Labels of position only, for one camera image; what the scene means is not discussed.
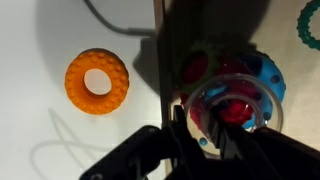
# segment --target wire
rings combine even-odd
[[[85,4],[88,6],[89,10],[92,12],[92,14],[108,29],[111,31],[125,34],[129,36],[154,36],[155,31],[151,29],[139,29],[139,28],[120,28],[117,26],[112,25],[110,22],[108,22],[94,7],[92,2],[90,0],[84,0]]]

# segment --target teal beaded object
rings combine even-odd
[[[310,18],[313,13],[320,7],[320,0],[313,0],[307,3],[306,7],[301,11],[300,17],[298,18],[299,37],[302,42],[308,45],[312,49],[320,50],[320,40],[317,40],[311,35],[309,30]]]

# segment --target green ring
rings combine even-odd
[[[320,50],[320,40],[317,40],[311,35],[309,30],[310,18],[313,13],[320,7],[320,0],[313,0],[307,3],[306,7],[301,10],[300,17],[298,18],[297,30],[302,42],[312,49]]]
[[[184,67],[189,61],[186,61],[188,57],[195,52],[204,52],[208,57],[208,65],[205,70],[205,73],[201,76],[199,80],[191,84],[184,84],[182,81],[182,72],[184,71]],[[177,71],[175,73],[175,80],[178,88],[183,93],[190,95],[193,91],[195,91],[199,86],[203,83],[211,79],[214,75],[214,71],[219,68],[218,56],[220,55],[219,51],[214,48],[214,46],[208,42],[197,42],[195,43],[188,53],[186,53],[180,59]]]

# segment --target transparent lid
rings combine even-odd
[[[267,126],[281,131],[283,111],[273,91],[257,78],[244,74],[214,77],[200,86],[185,104],[188,129],[208,157],[219,158],[211,143],[217,118],[253,132]]]

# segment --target orange textured donut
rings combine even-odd
[[[111,81],[107,94],[97,95],[88,90],[84,76],[90,69],[100,69]],[[107,50],[88,50],[70,64],[65,76],[65,89],[72,103],[89,114],[106,114],[120,106],[127,95],[129,75],[118,56]]]

